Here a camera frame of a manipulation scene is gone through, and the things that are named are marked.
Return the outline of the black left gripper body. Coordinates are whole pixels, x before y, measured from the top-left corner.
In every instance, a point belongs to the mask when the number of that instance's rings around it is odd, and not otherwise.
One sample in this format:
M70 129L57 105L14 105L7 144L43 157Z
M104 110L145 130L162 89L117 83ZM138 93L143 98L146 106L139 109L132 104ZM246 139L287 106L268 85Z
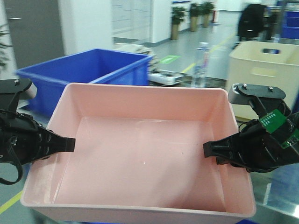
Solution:
M0 162L14 163L12 154L8 152L9 146L22 165L42 159L42 128L42 124L29 114L1 110Z

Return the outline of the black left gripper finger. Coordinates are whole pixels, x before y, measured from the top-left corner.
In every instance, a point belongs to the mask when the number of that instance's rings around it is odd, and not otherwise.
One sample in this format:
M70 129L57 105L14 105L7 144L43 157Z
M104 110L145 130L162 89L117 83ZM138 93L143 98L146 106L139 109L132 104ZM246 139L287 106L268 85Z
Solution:
M46 159L60 152L72 153L75 149L75 142L75 138L63 137L42 128L39 137L39 158Z

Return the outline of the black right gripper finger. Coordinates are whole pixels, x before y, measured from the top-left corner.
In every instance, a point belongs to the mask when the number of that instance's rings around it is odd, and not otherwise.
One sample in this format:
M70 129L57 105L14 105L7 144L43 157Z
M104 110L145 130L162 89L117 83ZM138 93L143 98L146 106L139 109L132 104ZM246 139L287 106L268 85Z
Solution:
M215 157L217 165L241 165L242 161L238 154L239 135L239 133L236 133L221 140L204 143L204 157Z

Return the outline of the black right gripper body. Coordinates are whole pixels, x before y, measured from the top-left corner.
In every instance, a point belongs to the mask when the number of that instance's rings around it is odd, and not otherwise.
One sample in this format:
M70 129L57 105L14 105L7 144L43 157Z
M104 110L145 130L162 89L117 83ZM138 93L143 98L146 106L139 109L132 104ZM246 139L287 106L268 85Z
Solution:
M299 119L286 118L282 125L275 120L270 133L257 119L244 123L240 131L240 152L248 172L266 173L299 162Z

